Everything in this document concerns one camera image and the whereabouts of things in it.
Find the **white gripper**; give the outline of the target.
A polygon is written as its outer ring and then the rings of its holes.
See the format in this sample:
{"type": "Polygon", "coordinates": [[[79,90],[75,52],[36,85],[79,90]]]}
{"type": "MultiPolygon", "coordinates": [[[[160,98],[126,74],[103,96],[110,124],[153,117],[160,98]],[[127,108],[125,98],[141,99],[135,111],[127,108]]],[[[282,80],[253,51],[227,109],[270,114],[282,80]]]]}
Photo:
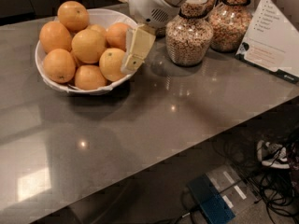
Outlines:
{"type": "Polygon", "coordinates": [[[121,71],[129,75],[136,72],[146,60],[156,39],[153,28],[164,28],[177,16],[179,7],[174,7],[165,0],[118,1],[128,3],[131,16],[138,23],[143,23],[138,24],[136,28],[129,28],[126,32],[126,52],[122,60],[121,71]]]}

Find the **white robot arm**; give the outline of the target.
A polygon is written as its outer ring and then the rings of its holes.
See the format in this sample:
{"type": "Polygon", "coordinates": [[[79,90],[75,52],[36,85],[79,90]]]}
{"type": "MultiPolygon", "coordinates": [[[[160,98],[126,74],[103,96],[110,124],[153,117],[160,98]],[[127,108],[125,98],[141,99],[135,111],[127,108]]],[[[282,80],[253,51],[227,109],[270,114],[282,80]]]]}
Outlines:
{"type": "Polygon", "coordinates": [[[133,74],[146,60],[156,35],[177,16],[186,0],[118,0],[127,3],[136,28],[129,29],[121,71],[133,74]]]}

